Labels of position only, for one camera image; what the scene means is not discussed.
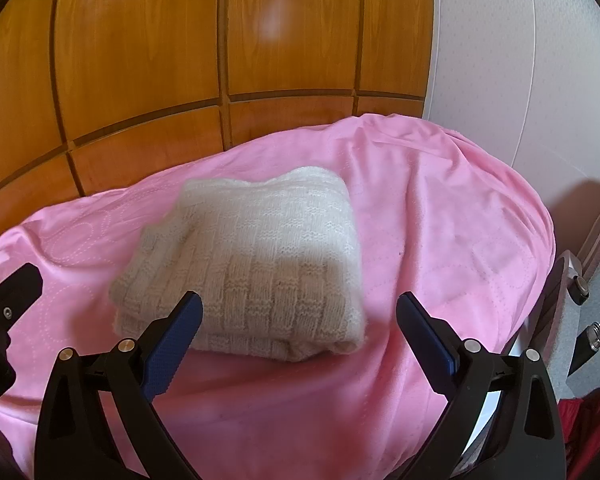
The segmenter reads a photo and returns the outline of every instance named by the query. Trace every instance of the wood grain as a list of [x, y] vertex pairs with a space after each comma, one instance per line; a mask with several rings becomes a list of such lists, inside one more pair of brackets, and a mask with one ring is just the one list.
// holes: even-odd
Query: wood grain
[[73, 157], [84, 192], [91, 194], [219, 152], [220, 118], [213, 106], [134, 126], [78, 148]]
[[66, 156], [56, 156], [0, 189], [0, 234], [45, 206], [77, 197]]
[[9, 0], [0, 13], [0, 181], [61, 143], [49, 70], [52, 0]]
[[353, 88], [360, 0], [229, 0], [229, 93]]
[[415, 99], [397, 99], [393, 97], [360, 96], [358, 98], [358, 115], [400, 114], [411, 117], [422, 117], [423, 101]]
[[58, 0], [66, 135], [218, 96], [216, 0]]
[[360, 89], [424, 97], [433, 0], [365, 0]]
[[278, 97], [231, 103], [234, 146], [300, 126], [330, 124], [351, 115], [353, 97]]

